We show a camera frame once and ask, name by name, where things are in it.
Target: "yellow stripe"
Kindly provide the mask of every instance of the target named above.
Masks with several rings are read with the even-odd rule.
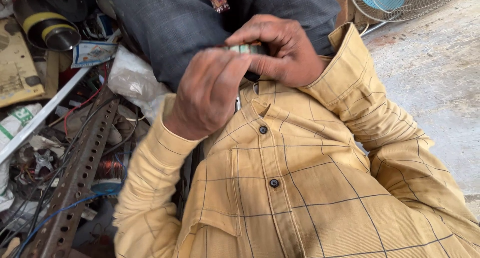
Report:
[[[42,31],[42,40],[45,41],[45,37],[47,36],[47,34],[49,34],[55,28],[70,28],[73,31],[77,31],[73,26],[70,26],[68,24],[64,24],[64,23],[54,24],[54,25],[51,25],[51,26],[45,28]]]
[[[23,22],[23,24],[21,25],[21,27],[23,28],[23,30],[25,30],[25,32],[28,32],[28,30],[30,30],[30,28],[33,25],[47,19],[62,19],[67,21],[67,18],[63,17],[58,13],[45,11],[45,12],[38,12],[38,13],[32,14],[31,16],[28,16]]]

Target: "red wire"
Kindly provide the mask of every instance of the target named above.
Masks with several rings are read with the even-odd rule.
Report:
[[[107,63],[103,63],[103,68],[105,69],[105,79],[107,78]],[[97,91],[91,96],[89,97],[86,101],[84,101],[83,103],[81,103],[79,106],[75,106],[73,107],[71,110],[69,110],[67,112],[67,114],[65,115],[65,118],[63,119],[63,128],[65,129],[65,135],[67,136],[68,135],[68,132],[67,132],[67,117],[73,112],[75,111],[77,108],[80,108],[82,107],[84,104],[86,104],[87,102],[91,101],[99,92],[100,90],[102,89],[103,87],[103,84],[100,86],[99,89],[97,89]]]

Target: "black button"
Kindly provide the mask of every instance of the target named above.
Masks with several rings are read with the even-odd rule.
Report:
[[[268,129],[267,129],[266,126],[261,126],[260,129],[259,129],[259,131],[260,131],[261,134],[266,134],[267,131],[268,131]]]
[[[280,182],[277,179],[270,180],[270,186],[273,188],[277,188],[280,185]]]

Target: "gray trousers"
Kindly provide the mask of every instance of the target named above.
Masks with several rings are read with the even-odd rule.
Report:
[[[301,23],[315,50],[333,53],[328,34],[340,7],[336,0],[227,0],[219,14],[210,0],[110,0],[129,35],[150,59],[159,82],[176,91],[185,68],[200,50],[221,45],[255,14]]]

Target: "electric fan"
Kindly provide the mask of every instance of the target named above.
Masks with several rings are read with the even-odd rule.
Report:
[[[450,0],[352,0],[365,16],[383,22],[405,21],[431,12]]]

